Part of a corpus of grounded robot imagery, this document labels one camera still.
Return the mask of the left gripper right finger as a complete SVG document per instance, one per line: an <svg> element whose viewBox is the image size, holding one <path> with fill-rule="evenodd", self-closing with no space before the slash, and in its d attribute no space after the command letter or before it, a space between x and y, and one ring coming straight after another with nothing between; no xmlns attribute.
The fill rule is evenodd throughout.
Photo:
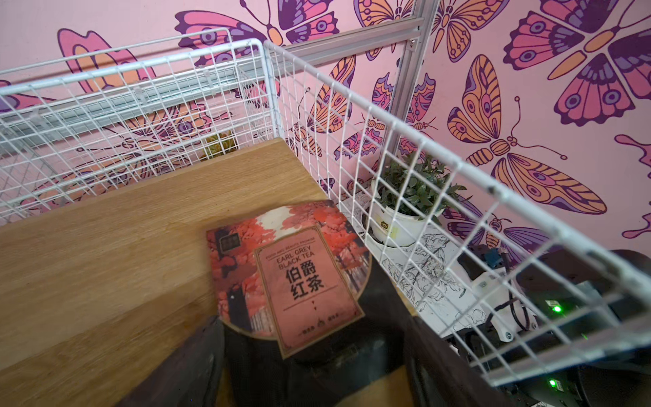
<svg viewBox="0 0 651 407"><path fill-rule="evenodd" d="M419 317L405 325L403 360L415 406L511 406Z"/></svg>

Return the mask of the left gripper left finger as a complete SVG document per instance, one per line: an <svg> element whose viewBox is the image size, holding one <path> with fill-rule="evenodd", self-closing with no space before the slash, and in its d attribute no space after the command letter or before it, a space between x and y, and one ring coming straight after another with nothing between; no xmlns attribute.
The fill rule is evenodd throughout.
<svg viewBox="0 0 651 407"><path fill-rule="evenodd" d="M118 406L213 406L225 359L225 329L212 316Z"/></svg>

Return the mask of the red tea bag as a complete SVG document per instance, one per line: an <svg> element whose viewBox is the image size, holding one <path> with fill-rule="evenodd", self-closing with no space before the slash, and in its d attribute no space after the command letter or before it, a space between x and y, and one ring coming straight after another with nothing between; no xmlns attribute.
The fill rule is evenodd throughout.
<svg viewBox="0 0 651 407"><path fill-rule="evenodd" d="M332 406L402 366L410 312L332 201L206 239L237 405Z"/></svg>

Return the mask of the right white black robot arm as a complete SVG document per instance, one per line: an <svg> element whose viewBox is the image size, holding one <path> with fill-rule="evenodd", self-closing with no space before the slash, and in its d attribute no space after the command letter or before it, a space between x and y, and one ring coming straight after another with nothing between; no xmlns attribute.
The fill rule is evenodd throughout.
<svg viewBox="0 0 651 407"><path fill-rule="evenodd" d="M606 301L607 314L616 322L626 322L644 310L637 298L616 288L612 279L566 249L554 247L540 259L565 279L563 283L537 266L527 266L509 281L510 288L519 290L518 296L496 279L517 267L508 254L478 245L461 254L458 261L474 292L490 293L480 305L485 314L480 322L447 337L469 362L487 356L492 349L501 351L503 361L512 363L529 352L540 354L559 346L561 340L545 327L547 322L556 324L572 341L588 341L608 328L604 314L589 310L569 285L582 296ZM556 406L648 406L650 347L616 351L595 361L538 374L505 385L503 391L520 405L541 401Z"/></svg>

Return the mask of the top wooden shelf board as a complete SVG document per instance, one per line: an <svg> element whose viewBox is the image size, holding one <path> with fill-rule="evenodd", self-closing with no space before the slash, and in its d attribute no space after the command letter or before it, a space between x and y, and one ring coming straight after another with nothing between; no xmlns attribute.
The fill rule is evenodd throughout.
<svg viewBox="0 0 651 407"><path fill-rule="evenodd" d="M206 233L326 193L280 139L1 229L1 403L113 406L218 312Z"/></svg>

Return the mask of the green potted plant white pot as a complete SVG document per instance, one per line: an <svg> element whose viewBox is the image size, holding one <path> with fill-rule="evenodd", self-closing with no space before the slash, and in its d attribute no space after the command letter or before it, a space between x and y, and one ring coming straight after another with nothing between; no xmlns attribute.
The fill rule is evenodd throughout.
<svg viewBox="0 0 651 407"><path fill-rule="evenodd" d="M415 244L427 227L442 225L445 210L459 208L466 186L430 154L388 155L371 180L364 228L391 248Z"/></svg>

